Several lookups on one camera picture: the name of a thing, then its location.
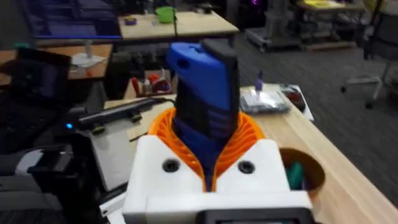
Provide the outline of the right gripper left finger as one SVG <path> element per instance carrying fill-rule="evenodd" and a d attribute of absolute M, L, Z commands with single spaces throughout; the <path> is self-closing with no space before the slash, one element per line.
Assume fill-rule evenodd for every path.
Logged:
<path fill-rule="evenodd" d="M 124 215 L 194 212 L 206 207 L 198 159 L 172 130 L 175 110 L 162 112 L 137 143 Z"/>

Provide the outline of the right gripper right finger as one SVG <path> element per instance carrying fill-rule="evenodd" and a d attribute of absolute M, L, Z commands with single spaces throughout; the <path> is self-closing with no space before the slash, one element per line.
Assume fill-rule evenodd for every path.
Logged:
<path fill-rule="evenodd" d="M 214 192 L 290 191 L 277 143 L 242 112 L 237 130 L 216 160 L 214 175 Z"/>

